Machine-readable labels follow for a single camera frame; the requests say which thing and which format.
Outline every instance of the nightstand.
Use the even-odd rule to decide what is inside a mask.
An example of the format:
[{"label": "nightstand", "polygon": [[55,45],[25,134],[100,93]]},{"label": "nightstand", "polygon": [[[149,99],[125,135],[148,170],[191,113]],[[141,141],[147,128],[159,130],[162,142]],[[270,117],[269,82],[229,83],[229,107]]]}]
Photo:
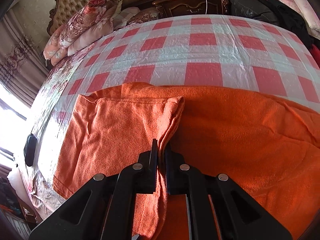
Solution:
[{"label": "nightstand", "polygon": [[[161,18],[205,14],[205,0],[155,0]],[[208,0],[207,14],[230,14],[229,0]]]}]

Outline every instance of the patterned wallpaper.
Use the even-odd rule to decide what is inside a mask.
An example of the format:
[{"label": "patterned wallpaper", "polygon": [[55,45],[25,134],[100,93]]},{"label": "patterned wallpaper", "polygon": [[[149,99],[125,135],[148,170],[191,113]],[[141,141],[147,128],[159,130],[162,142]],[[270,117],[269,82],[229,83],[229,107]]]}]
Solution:
[{"label": "patterned wallpaper", "polygon": [[54,7],[54,0],[20,0],[12,8],[26,35],[33,39],[39,51],[49,40],[46,29],[50,21],[49,11]]}]

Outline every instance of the mattress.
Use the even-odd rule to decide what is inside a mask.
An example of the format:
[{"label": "mattress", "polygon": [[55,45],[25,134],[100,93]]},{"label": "mattress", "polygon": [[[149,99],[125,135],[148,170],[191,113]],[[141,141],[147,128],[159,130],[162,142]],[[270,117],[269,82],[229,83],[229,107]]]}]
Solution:
[{"label": "mattress", "polygon": [[212,85],[257,91],[320,112],[320,70],[297,36],[253,19],[195,15],[134,24],[113,32],[50,73],[32,106],[38,138],[33,167],[16,157],[42,218],[64,199],[51,188],[79,94],[126,82]]}]

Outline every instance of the checkered bedspread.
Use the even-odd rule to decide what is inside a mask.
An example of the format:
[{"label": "checkered bedspread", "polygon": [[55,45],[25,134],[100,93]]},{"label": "checkered bedspread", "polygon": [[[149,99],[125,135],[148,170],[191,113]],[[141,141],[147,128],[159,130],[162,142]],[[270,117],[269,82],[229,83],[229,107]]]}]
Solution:
[{"label": "checkered bedspread", "polygon": [[223,15],[131,25],[97,41],[60,96],[38,161],[49,183],[78,94],[134,81],[241,88],[287,98],[320,112],[320,70],[289,31]]}]

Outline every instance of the nightstand drawer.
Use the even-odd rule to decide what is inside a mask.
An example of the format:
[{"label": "nightstand drawer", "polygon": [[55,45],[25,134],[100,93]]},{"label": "nightstand drawer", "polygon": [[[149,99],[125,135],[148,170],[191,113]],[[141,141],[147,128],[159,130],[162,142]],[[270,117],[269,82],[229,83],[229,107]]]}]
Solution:
[{"label": "nightstand drawer", "polygon": [[[180,0],[164,4],[167,17],[205,14],[205,0]],[[207,14],[223,14],[221,0],[208,0]]]}]

